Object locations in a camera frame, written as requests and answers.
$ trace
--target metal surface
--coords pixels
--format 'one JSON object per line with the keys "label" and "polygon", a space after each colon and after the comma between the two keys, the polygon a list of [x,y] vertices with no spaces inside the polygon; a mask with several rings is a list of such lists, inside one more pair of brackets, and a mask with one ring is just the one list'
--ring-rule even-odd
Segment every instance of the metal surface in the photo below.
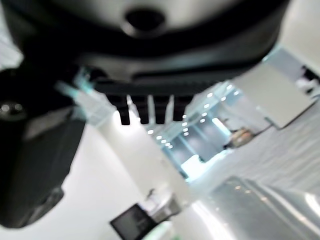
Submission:
{"label": "metal surface", "polygon": [[318,240],[320,202],[231,177],[172,221],[184,240]]}

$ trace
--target circular hole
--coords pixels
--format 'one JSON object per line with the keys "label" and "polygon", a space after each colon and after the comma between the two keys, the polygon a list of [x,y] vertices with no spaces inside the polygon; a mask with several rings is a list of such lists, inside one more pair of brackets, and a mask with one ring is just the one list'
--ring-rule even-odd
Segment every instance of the circular hole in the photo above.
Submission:
{"label": "circular hole", "polygon": [[159,28],[165,17],[160,12],[151,9],[136,9],[126,14],[125,19],[136,30],[151,32]]}

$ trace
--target black plastic object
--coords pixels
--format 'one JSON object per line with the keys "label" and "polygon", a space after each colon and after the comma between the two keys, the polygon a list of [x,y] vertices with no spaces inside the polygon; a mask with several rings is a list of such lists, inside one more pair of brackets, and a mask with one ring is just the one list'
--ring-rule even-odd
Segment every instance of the black plastic object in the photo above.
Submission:
{"label": "black plastic object", "polygon": [[138,204],[117,216],[110,224],[122,240],[141,240],[157,226]]}
{"label": "black plastic object", "polygon": [[42,122],[51,125],[44,129],[30,121],[0,120],[0,224],[7,228],[35,222],[61,200],[85,126],[68,115],[54,125],[53,118]]}
{"label": "black plastic object", "polygon": [[17,77],[7,74],[10,81],[1,74],[0,100],[23,106],[26,116],[0,122],[0,224],[23,227],[61,196],[56,189],[69,172],[84,123],[62,122],[22,139],[30,120],[73,105],[54,85],[70,83],[65,77],[78,67],[96,70],[95,89],[128,125],[127,95],[144,123],[146,96],[154,96],[158,124],[165,123],[174,96],[173,118],[180,121],[195,94],[258,64],[277,41],[289,0],[222,2],[189,0],[180,7],[178,0],[1,0],[24,61],[13,71]]}

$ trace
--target light fixture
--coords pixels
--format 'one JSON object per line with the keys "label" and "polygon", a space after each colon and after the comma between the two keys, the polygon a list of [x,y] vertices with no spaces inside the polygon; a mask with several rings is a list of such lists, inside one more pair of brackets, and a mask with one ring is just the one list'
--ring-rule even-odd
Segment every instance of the light fixture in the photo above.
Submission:
{"label": "light fixture", "polygon": [[213,118],[212,122],[226,135],[230,136],[231,132],[230,130],[218,119],[218,118]]}

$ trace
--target person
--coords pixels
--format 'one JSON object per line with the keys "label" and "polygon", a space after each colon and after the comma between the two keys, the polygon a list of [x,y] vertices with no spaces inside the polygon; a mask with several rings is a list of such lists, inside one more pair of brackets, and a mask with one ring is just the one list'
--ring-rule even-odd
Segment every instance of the person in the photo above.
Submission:
{"label": "person", "polygon": [[304,71],[304,74],[295,84],[302,92],[309,95],[314,89],[320,86],[320,78],[306,66],[303,66],[302,70]]}

